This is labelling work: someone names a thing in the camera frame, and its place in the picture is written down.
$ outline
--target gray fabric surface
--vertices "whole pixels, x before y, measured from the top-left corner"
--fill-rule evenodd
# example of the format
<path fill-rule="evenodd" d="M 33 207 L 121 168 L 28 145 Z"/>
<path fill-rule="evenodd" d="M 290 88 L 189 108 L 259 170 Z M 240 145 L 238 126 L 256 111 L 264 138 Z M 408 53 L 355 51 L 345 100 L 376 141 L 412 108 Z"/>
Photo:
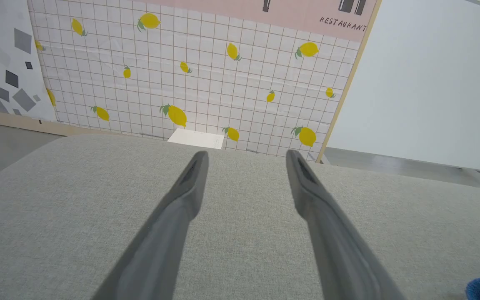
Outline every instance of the gray fabric surface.
<path fill-rule="evenodd" d="M 0 172 L 0 299 L 87 299 L 199 148 L 55 140 Z M 176 300 L 321 299 L 282 157 L 208 150 Z M 480 277 L 480 189 L 310 164 L 409 299 Z"/>

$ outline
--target wooden strip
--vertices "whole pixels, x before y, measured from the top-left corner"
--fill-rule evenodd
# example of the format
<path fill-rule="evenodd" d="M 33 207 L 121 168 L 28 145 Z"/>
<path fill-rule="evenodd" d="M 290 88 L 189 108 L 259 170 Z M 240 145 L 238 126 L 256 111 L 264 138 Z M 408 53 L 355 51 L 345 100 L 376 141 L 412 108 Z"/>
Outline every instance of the wooden strip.
<path fill-rule="evenodd" d="M 357 58 L 355 59 L 355 63 L 351 68 L 351 73 L 349 74 L 349 78 L 343 89 L 342 97 L 340 99 L 340 102 L 338 103 L 337 110 L 335 111 L 335 115 L 333 116 L 333 120 L 329 125 L 329 130 L 327 132 L 327 135 L 325 136 L 325 140 L 323 141 L 322 149 L 320 150 L 320 153 L 318 154 L 318 158 L 316 159 L 317 163 L 320 163 L 320 160 L 323 157 L 323 153 L 325 152 L 325 148 L 327 148 L 327 142 L 329 141 L 329 138 L 331 137 L 331 133 L 333 132 L 333 128 L 335 127 L 335 123 L 342 109 L 343 102 L 345 100 L 345 97 L 347 96 L 347 92 L 349 91 L 351 82 L 353 81 L 353 76 L 355 76 L 355 72 L 357 72 L 358 63 L 360 63 L 362 53 L 364 52 L 364 48 L 366 47 L 366 43 L 368 42 L 368 38 L 370 38 L 370 32 L 372 31 L 373 23 L 375 22 L 377 13 L 379 12 L 379 7 L 381 7 L 381 2 L 382 0 L 377 0 L 377 2 L 375 2 L 375 7 L 373 8 L 372 16 L 370 17 L 370 22 L 368 23 L 368 28 L 366 29 L 366 33 L 364 34 L 364 37 L 362 38 L 362 42 L 360 43 L 360 47 L 358 48 Z"/>
<path fill-rule="evenodd" d="M 103 131 L 98 129 L 89 129 L 82 127 L 75 127 L 65 125 L 62 123 L 40 121 L 28 116 L 5 114 L 0 112 L 0 125 L 14 128 L 27 129 L 38 131 L 40 133 L 51 133 L 52 135 L 82 135 L 82 134 L 107 134 L 107 135 L 122 135 L 121 133 Z"/>

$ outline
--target geometric pattern wallpaper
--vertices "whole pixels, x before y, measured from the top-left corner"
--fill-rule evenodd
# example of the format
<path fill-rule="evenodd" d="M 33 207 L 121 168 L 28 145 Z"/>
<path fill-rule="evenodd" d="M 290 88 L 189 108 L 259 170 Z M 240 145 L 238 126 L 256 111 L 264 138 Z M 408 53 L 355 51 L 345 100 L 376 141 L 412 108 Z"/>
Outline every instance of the geometric pattern wallpaper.
<path fill-rule="evenodd" d="M 56 122 L 25 0 L 0 0 L 0 113 Z"/>
<path fill-rule="evenodd" d="M 30 0 L 59 122 L 308 160 L 320 152 L 359 42 L 127 0 Z"/>

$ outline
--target white grid backdrop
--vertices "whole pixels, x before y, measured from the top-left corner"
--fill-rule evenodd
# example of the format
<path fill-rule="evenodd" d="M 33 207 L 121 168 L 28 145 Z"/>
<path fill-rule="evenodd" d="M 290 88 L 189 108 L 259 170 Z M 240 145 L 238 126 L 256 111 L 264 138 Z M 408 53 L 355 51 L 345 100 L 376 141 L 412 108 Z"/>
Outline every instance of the white grid backdrop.
<path fill-rule="evenodd" d="M 128 0 L 28 0 L 46 87 L 57 99 L 59 122 L 168 139 L 173 122 L 159 112 L 171 104 L 187 116 L 186 129 L 240 133 L 223 147 L 284 156 L 289 148 L 315 160 L 355 61 L 359 42 L 177 7 Z M 146 12 L 156 29 L 139 32 Z M 88 32 L 72 30 L 77 19 Z M 295 59 L 295 50 L 314 42 L 320 52 Z M 241 61 L 227 55 L 229 43 Z M 179 67 L 187 63 L 192 73 Z M 125 79 L 125 66 L 131 77 Z M 336 97 L 328 99 L 327 87 Z M 275 100 L 267 102 L 269 91 Z M 106 109 L 110 121 L 90 108 Z M 290 132 L 316 133 L 313 147 Z"/>

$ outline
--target lemon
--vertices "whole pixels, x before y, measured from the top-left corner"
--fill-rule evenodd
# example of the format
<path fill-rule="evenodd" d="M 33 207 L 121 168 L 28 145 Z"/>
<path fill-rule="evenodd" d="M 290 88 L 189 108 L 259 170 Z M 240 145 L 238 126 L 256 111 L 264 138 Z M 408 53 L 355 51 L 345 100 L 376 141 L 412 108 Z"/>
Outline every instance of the lemon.
<path fill-rule="evenodd" d="M 238 54 L 238 49 L 236 49 L 236 46 L 234 46 L 231 42 L 229 43 L 229 46 L 227 46 L 227 54 L 234 60 L 242 59 Z"/>
<path fill-rule="evenodd" d="M 267 102 L 272 102 L 275 99 L 275 92 L 270 91 L 269 95 L 266 96 L 266 101 Z"/>
<path fill-rule="evenodd" d="M 49 91 L 49 89 L 45 89 L 49 95 L 49 99 L 51 100 L 51 105 L 53 106 L 57 106 L 57 104 L 55 103 L 55 95 L 53 95 L 53 92 L 52 91 Z"/>
<path fill-rule="evenodd" d="M 330 97 L 330 98 L 336 97 L 335 93 L 333 92 L 333 89 L 331 89 L 330 87 L 327 88 L 327 91 L 325 91 L 325 94 L 327 95 L 327 97 Z"/>
<path fill-rule="evenodd" d="M 73 19 L 72 28 L 74 29 L 74 32 L 76 32 L 78 35 L 86 36 L 88 33 L 82 27 L 83 26 L 79 23 L 79 21 Z"/>
<path fill-rule="evenodd" d="M 318 46 L 314 44 L 313 42 L 305 42 L 305 44 L 301 45 L 299 48 L 297 48 L 297 51 L 295 52 L 295 59 L 297 57 L 303 57 L 304 56 L 314 56 L 316 53 L 318 53 L 320 50 L 318 50 Z"/>
<path fill-rule="evenodd" d="M 125 66 L 125 70 L 123 71 L 123 76 L 125 78 L 131 77 L 131 69 L 128 66 Z"/>
<path fill-rule="evenodd" d="M 240 138 L 240 133 L 238 133 L 236 129 L 231 127 L 225 127 L 221 131 L 225 131 L 225 133 L 229 136 L 230 139 L 232 139 L 235 142 L 238 142 L 238 139 Z"/>
<path fill-rule="evenodd" d="M 190 69 L 184 61 L 181 61 L 181 70 L 185 73 L 192 73 L 192 69 Z"/>
<path fill-rule="evenodd" d="M 159 112 L 164 112 L 164 115 L 170 115 L 170 120 L 176 125 L 186 127 L 186 115 L 180 108 L 173 105 L 162 105 Z"/>
<path fill-rule="evenodd" d="M 35 40 L 35 45 L 36 45 L 36 49 L 38 49 L 38 51 L 45 51 L 45 47 L 42 46 L 42 44 L 40 44 L 40 42 L 38 42 L 38 40 Z"/>
<path fill-rule="evenodd" d="M 139 32 L 142 32 L 140 29 L 144 29 L 144 26 L 150 29 L 157 28 L 158 25 L 160 25 L 160 21 L 158 20 L 156 15 L 153 15 L 152 13 L 146 13 L 145 15 L 141 16 L 140 19 L 138 19 L 138 24 L 137 28 Z"/>
<path fill-rule="evenodd" d="M 312 129 L 307 127 L 295 127 L 292 129 L 292 132 L 297 137 L 299 135 L 299 141 L 301 144 L 306 146 L 314 146 L 314 142 L 316 142 L 316 133 L 312 131 Z"/>
<path fill-rule="evenodd" d="M 105 121 L 109 121 L 108 112 L 106 110 L 104 110 L 103 108 L 100 108 L 99 106 L 94 106 L 94 107 L 90 108 L 90 110 L 93 110 L 93 112 L 95 112 L 97 114 L 97 116 L 100 117 L 101 119 L 103 119 Z"/>

